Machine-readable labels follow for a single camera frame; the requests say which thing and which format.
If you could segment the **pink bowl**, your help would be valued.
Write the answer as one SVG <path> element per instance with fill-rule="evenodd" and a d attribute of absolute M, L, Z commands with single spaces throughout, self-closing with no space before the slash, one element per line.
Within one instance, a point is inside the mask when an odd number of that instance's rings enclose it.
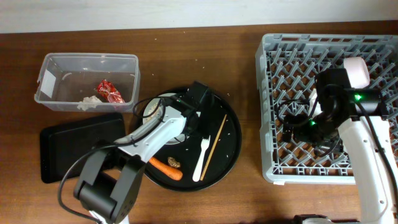
<path fill-rule="evenodd" d="M 343 67 L 348 74 L 352 88 L 365 88 L 370 84 L 369 71 L 363 58 L 345 58 L 343 60 Z"/>

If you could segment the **round black tray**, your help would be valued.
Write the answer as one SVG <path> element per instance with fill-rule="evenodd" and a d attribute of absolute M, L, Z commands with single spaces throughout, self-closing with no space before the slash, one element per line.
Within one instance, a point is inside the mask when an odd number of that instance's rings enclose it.
<path fill-rule="evenodd" d="M 213 94 L 210 102 L 205 106 L 205 112 L 205 131 L 211 138 L 209 148 L 205 152 L 202 169 L 205 167 L 206 160 L 225 114 L 227 114 L 227 118 L 204 180 L 199 180 L 198 182 L 192 180 L 193 172 L 201 152 L 201 135 L 186 136 L 188 139 L 183 143 L 174 145 L 165 144 L 154 156 L 164 164 L 168 163 L 168 157 L 173 157 L 181 163 L 181 167 L 179 168 L 183 173 L 181 180 L 172 180 L 152 164 L 148 164 L 145 174 L 150 180 L 169 190 L 193 192 L 216 184 L 234 167 L 241 152 L 242 142 L 241 126 L 236 113 L 227 101 L 216 93 Z"/>

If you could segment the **grey plate with food scraps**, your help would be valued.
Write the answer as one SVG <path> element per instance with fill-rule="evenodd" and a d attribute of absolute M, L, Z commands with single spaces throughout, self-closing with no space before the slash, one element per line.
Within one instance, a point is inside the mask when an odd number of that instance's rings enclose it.
<path fill-rule="evenodd" d="M 168 97 L 168 96 L 172 96 L 175 95 L 175 93 L 164 93 L 161 94 L 160 96 L 164 96 L 164 97 Z M 159 99 L 152 99 L 147 106 L 144 109 L 143 115 L 144 116 L 148 116 L 150 115 L 153 111 L 155 111 L 156 106 L 159 102 Z M 148 122 L 150 119 L 153 118 L 154 115 L 151 115 L 147 118 L 143 118 L 142 119 L 142 123 L 145 124 L 146 122 Z M 174 145 L 174 144 L 179 144 L 179 143 L 183 143 L 184 141 L 186 141 L 188 138 L 184 135 L 184 134 L 180 134 L 177 137 L 172 138 L 171 140 L 169 140 L 166 145 Z"/>

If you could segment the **red snack wrapper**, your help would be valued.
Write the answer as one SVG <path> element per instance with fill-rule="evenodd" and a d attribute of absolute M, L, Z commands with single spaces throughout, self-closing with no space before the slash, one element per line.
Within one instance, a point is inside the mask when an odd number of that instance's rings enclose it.
<path fill-rule="evenodd" d="M 116 87 L 106 79 L 103 79 L 97 86 L 96 91 L 109 103 L 124 103 L 120 92 Z"/>

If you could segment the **white tissue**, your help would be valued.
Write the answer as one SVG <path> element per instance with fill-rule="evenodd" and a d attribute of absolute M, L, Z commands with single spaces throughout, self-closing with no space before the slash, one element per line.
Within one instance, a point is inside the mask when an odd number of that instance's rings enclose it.
<path fill-rule="evenodd" d="M 82 101 L 79 102 L 77 108 L 79 110 L 86 111 L 90 108 L 96 108 L 102 101 L 95 95 L 90 97 L 84 97 Z"/>

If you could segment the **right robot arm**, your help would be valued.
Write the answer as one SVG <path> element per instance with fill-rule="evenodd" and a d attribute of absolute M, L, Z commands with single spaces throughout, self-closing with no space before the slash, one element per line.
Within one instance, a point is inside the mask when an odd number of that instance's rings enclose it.
<path fill-rule="evenodd" d="M 307 116 L 281 119 L 283 140 L 315 147 L 343 145 L 361 202 L 361 223 L 397 223 L 397 164 L 389 142 L 381 92 L 369 89 L 363 68 L 331 68 L 315 77 L 316 98 Z"/>

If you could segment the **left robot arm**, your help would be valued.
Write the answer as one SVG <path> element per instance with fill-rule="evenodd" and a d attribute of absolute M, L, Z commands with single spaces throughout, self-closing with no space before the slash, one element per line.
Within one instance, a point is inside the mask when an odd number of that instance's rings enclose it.
<path fill-rule="evenodd" d="M 198 132 L 204 107 L 212 98 L 208 86 L 194 82 L 187 90 L 158 96 L 148 121 L 113 143 L 94 147 L 84 163 L 73 195 L 95 223 L 121 223 L 133 207 L 146 164 L 167 142 Z"/>

